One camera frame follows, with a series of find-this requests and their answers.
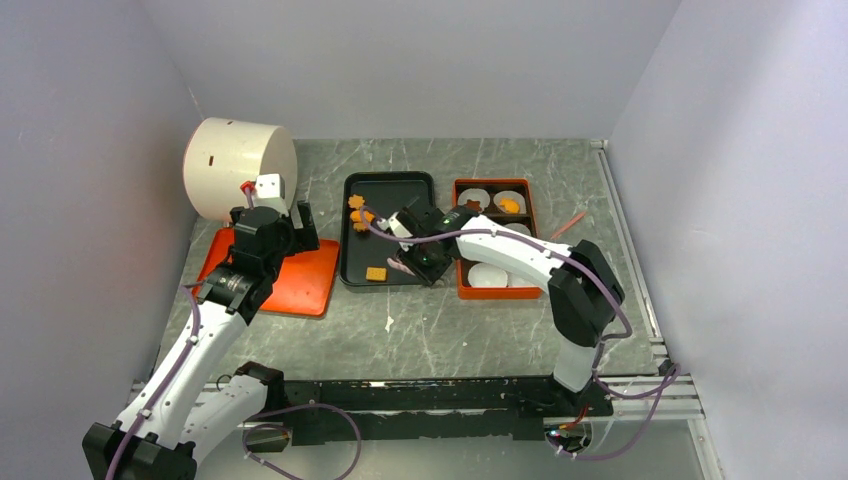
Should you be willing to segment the square cracker cookie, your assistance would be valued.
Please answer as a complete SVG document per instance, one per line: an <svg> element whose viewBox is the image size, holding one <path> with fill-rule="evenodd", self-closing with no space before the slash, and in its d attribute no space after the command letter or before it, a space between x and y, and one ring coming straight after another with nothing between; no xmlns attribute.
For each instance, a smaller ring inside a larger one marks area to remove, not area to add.
<svg viewBox="0 0 848 480"><path fill-rule="evenodd" d="M388 269L384 267L367 267L365 280L368 282L385 282L388 279Z"/></svg>

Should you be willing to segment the brown star cookie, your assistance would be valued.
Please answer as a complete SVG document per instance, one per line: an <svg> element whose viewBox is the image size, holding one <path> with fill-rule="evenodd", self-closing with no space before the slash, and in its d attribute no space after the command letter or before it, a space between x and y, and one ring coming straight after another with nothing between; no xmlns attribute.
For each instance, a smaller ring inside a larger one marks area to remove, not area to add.
<svg viewBox="0 0 848 480"><path fill-rule="evenodd" d="M476 201L476 200L467 200L465 202L464 206L475 211L475 212L482 212L483 211L483 207L481 206L481 203L479 201Z"/></svg>

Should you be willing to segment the pink handled metal tongs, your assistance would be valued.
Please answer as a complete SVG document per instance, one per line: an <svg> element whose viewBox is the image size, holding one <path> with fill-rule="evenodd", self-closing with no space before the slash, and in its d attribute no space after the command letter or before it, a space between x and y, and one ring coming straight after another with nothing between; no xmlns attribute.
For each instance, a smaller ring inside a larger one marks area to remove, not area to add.
<svg viewBox="0 0 848 480"><path fill-rule="evenodd" d="M405 264L403 264L401 261L397 260L396 258L393 258L393 257L387 258L386 263L390 268L392 268L394 270L403 272L403 273L410 275L410 276L415 275L415 273L408 266L406 266Z"/></svg>

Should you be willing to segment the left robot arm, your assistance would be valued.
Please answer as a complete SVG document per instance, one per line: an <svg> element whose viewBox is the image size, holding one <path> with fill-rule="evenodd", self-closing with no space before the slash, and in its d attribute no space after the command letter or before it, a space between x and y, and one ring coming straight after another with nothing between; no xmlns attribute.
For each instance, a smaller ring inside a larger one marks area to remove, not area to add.
<svg viewBox="0 0 848 480"><path fill-rule="evenodd" d="M236 374L235 386L195 403L213 368L271 296L285 258L319 248L306 201L294 215L272 206L235 207L233 242L196 292L191 314L141 393L110 425L93 424L82 448L96 479L192 479L203 459L252 415L278 417L286 405L281 372Z"/></svg>

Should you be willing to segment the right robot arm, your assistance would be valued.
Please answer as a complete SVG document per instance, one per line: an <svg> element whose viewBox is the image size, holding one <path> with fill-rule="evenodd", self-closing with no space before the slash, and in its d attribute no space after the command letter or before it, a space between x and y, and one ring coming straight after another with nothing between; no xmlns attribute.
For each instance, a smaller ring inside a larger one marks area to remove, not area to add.
<svg viewBox="0 0 848 480"><path fill-rule="evenodd" d="M599 247L551 243L511 230L475 210L458 206L415 211L404 207L377 227L399 249L399 261L427 285L454 260L500 268L541 289L550 302L559 353L549 389L552 407L572 415L588 400L600 362L603 335L624 316L623 289Z"/></svg>

